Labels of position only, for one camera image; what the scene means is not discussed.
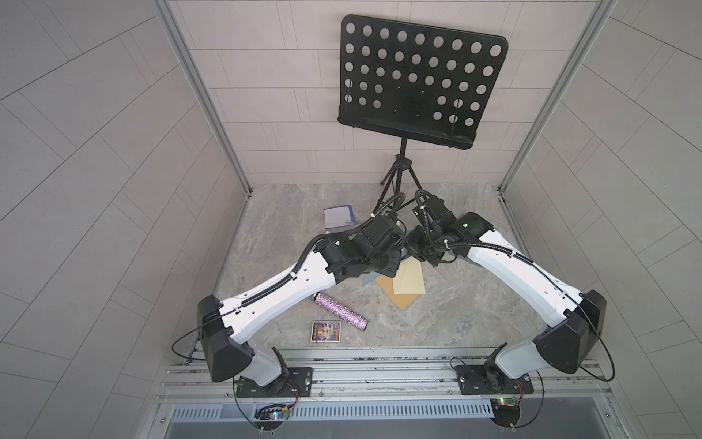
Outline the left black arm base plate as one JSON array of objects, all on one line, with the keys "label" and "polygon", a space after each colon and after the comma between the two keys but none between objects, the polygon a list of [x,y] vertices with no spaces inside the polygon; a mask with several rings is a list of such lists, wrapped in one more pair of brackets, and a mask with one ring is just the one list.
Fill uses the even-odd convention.
[{"label": "left black arm base plate", "polygon": [[293,367],[287,374],[261,387],[253,380],[242,378],[237,381],[235,396],[238,398],[295,398],[309,397],[313,383],[313,368]]}]

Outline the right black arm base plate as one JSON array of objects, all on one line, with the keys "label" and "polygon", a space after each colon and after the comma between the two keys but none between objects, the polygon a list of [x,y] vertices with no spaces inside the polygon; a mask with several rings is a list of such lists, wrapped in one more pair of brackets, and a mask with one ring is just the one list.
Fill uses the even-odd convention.
[{"label": "right black arm base plate", "polygon": [[528,395],[534,386],[528,375],[513,380],[497,368],[484,365],[453,366],[461,395]]}]

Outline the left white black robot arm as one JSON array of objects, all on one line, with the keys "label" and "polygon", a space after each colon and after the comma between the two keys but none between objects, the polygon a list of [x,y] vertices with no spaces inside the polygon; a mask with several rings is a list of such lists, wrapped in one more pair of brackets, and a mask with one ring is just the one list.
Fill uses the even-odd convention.
[{"label": "left white black robot arm", "polygon": [[314,236],[295,265],[242,294],[200,300],[197,334],[212,382],[240,376],[279,393],[290,375],[283,357],[276,348],[256,347],[253,335],[297,303],[348,278],[395,275],[405,241],[397,214],[374,214],[354,229]]}]

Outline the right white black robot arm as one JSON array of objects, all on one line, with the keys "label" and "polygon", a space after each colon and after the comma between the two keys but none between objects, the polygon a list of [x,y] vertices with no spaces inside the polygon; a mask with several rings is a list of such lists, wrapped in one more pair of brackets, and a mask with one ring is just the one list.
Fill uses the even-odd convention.
[{"label": "right white black robot arm", "polygon": [[522,387],[528,374],[552,368],[573,374],[600,341],[606,299],[564,283],[517,250],[489,221],[474,212],[457,217],[426,190],[415,194],[419,224],[407,239],[414,258],[438,266],[446,254],[479,265],[517,293],[541,317],[542,332],[496,348],[473,371],[492,393]]}]

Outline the cream envelope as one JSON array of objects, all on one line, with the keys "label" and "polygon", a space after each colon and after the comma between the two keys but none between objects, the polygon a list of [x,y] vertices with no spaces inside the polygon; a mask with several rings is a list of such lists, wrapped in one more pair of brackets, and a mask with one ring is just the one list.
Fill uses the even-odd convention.
[{"label": "cream envelope", "polygon": [[393,279],[400,284],[402,292],[426,294],[422,263],[413,257],[400,263],[399,270]]}]

